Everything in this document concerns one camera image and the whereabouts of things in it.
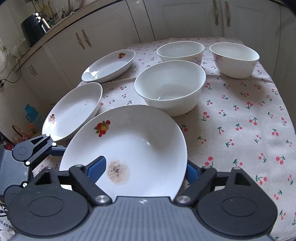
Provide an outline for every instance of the kitchen utensil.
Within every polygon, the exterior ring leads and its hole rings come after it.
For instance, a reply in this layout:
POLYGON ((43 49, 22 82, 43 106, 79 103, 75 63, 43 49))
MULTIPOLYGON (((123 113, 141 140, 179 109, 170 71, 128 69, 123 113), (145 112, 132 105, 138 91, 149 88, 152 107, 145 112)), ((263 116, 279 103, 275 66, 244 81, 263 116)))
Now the kitchen utensil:
POLYGON ((215 43, 210 46, 210 51, 217 68, 235 79, 249 77, 260 58, 255 50, 236 43, 215 43))
POLYGON ((187 60, 201 65, 204 49, 205 47, 198 42, 178 41, 161 46, 156 53, 162 62, 168 60, 187 60))
POLYGON ((103 112, 70 141, 60 170, 87 165, 99 156, 106 171, 96 182, 114 201, 117 196, 177 195, 187 165, 181 129, 164 112, 146 105, 125 105, 103 112))
POLYGON ((131 49, 119 50, 105 55, 88 67, 83 72, 81 79, 86 82, 97 83, 112 80, 128 70, 135 55, 135 51, 131 49))
POLYGON ((205 80, 205 71, 199 65, 171 60, 140 73, 135 80, 135 90, 148 105, 178 116, 196 106, 205 80))
POLYGON ((50 133, 53 141, 73 136, 99 110, 103 88, 88 83, 67 93, 48 114, 42 134, 50 133))

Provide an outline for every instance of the tablecloth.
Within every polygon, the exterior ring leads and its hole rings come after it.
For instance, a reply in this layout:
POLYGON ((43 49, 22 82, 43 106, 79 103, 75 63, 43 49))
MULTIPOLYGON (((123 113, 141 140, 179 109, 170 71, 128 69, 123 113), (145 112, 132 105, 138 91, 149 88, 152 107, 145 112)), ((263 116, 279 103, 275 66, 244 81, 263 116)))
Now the tablecloth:
MULTIPOLYGON (((188 159, 198 166, 212 166, 223 172, 242 167, 278 208, 271 237, 278 241, 296 237, 296 136, 286 107, 259 62, 251 77, 235 80, 219 72, 209 50, 213 43, 242 44, 239 40, 170 38, 129 46, 136 52, 132 66, 117 81, 102 84, 99 113, 121 105, 146 104, 136 94, 133 80, 120 79, 137 77, 159 63, 156 50, 179 40, 197 41, 205 46, 201 66, 207 80, 199 102, 189 113, 173 117, 185 136, 188 159)), ((48 165, 58 168, 59 161, 60 158, 47 158, 34 174, 48 165)))

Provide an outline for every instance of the white plate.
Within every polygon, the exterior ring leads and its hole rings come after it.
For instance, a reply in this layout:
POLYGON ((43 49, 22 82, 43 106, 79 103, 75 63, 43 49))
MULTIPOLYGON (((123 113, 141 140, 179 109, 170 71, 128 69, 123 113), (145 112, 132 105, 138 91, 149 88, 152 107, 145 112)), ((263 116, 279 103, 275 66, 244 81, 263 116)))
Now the white plate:
POLYGON ((89 121, 69 143, 60 170, 87 165, 99 156, 105 156, 107 168, 96 185, 113 201, 116 196, 173 200, 187 166, 185 138, 176 122, 145 105, 120 106, 89 121), (104 126, 102 134, 96 130, 99 123, 104 126), (118 176, 112 175, 114 169, 118 176))
POLYGON ((103 88, 99 83, 87 83, 67 93, 52 108, 42 134, 50 133, 53 141, 73 136, 97 114, 103 88))
POLYGON ((131 66, 136 53, 131 49, 119 50, 111 54, 105 55, 82 74, 81 79, 86 82, 104 83, 112 80, 131 66))

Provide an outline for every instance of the blue gripper pad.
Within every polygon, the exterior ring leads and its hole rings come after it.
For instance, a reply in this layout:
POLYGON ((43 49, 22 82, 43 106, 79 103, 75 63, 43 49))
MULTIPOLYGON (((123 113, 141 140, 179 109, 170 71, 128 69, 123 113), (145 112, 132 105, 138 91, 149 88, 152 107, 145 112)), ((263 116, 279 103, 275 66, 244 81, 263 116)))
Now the blue gripper pad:
POLYGON ((98 157, 94 162, 96 163, 88 169, 87 176, 96 183, 105 172, 107 164, 106 158, 103 156, 98 157))
POLYGON ((187 163, 185 178, 189 184, 195 182, 199 178, 198 171, 194 169, 190 164, 187 163))

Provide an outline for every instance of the white cabinet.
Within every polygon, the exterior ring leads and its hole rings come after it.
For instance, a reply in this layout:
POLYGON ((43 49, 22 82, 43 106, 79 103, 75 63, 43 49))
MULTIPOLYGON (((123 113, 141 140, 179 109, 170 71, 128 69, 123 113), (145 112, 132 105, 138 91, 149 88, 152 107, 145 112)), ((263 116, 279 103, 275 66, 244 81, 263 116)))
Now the white cabinet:
POLYGON ((224 36, 240 39, 257 51, 273 77, 279 49, 280 5, 270 0, 221 0, 224 36))
POLYGON ((296 127, 296 17, 286 7, 281 7, 281 39, 279 56, 273 81, 296 127))
POLYGON ((22 77, 29 88, 45 103, 57 103, 73 86, 52 64, 41 47, 22 66, 22 77))
POLYGON ((97 59, 139 43, 126 1, 104 7, 64 29, 47 42, 62 70, 76 86, 97 59))
POLYGON ((155 40, 170 37, 223 36, 220 0, 144 0, 144 2, 155 40))

